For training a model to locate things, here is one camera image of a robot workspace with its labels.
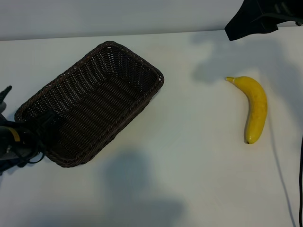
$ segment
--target banana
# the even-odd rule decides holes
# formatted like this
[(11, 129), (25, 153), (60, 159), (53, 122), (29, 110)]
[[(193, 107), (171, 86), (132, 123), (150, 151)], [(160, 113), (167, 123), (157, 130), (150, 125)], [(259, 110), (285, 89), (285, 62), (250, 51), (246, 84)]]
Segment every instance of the banana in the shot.
[(252, 144), (259, 139), (264, 128), (267, 115), (266, 93), (262, 86), (250, 77), (226, 77), (225, 80), (243, 91), (249, 100), (250, 115), (245, 132), (245, 142)]

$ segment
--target wicker basket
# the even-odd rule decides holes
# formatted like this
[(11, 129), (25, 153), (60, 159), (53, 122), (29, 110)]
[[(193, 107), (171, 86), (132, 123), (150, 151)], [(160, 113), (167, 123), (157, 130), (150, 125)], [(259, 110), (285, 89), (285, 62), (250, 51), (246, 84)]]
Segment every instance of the wicker basket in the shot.
[(62, 167), (90, 161), (162, 87), (164, 77), (115, 42), (105, 42), (44, 86), (16, 112), (17, 122), (54, 110), (60, 139), (46, 156)]

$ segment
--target banana tip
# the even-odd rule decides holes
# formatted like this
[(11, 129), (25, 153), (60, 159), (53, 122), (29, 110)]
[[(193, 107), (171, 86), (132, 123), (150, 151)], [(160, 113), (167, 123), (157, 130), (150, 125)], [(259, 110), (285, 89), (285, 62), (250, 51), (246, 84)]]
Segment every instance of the banana tip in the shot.
[(235, 81), (235, 77), (225, 77), (225, 80), (233, 84), (233, 82)]

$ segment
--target white tabletop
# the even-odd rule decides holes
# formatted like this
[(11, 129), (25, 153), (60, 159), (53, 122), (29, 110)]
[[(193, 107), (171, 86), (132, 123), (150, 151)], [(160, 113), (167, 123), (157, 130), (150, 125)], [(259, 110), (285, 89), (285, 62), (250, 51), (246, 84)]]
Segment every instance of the white tabletop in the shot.
[[(4, 115), (98, 44), (125, 45), (165, 77), (160, 92), (92, 161), (45, 158), (0, 178), (1, 227), (298, 226), (303, 30), (230, 42), (224, 31), (0, 42)], [(244, 143), (245, 95), (267, 93), (261, 138)]]

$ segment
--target black cable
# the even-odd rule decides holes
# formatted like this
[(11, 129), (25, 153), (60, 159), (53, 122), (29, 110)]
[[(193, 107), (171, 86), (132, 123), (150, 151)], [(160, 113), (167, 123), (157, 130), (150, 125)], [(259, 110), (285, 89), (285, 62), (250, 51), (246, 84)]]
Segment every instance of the black cable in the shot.
[(300, 189), (299, 227), (302, 227), (302, 208), (303, 208), (302, 173), (303, 173), (303, 138), (301, 143), (300, 173), (299, 173), (299, 189)]

